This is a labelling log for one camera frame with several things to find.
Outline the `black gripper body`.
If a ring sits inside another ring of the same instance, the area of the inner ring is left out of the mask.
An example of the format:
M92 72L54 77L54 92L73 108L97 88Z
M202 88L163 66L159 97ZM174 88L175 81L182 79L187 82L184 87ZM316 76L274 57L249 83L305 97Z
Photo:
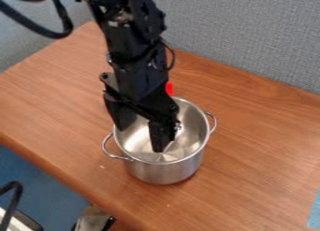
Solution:
M149 121L151 118L179 113L172 98L164 91L168 81L166 47L158 44L140 57L131 61L111 61L113 72L103 72L99 79L104 85L104 92L123 95L128 99L143 103Z

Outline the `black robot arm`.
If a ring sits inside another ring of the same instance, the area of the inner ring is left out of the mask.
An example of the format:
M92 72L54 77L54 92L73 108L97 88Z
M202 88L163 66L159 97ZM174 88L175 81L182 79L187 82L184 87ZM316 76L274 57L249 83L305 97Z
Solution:
M21 0L42 2L45 0ZM48 30L0 0L0 12L41 36L58 39L70 35L73 24L60 0L50 0L62 23L60 33ZM167 93L168 71L175 60L160 37L166 30L164 13L154 0L84 1L103 32L109 73L101 73L103 101L119 130L141 116L147 120L154 152L162 152L175 140L179 107Z

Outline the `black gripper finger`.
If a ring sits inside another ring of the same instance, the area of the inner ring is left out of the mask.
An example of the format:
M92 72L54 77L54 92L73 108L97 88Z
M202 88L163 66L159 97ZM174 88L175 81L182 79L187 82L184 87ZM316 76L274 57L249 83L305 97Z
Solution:
M179 130L178 114L174 112L168 116L151 118L147 125L152 152L163 152L168 143L175 140Z
M104 93L103 101L113 124L120 131L129 127L137 116L147 116L144 104L123 95Z

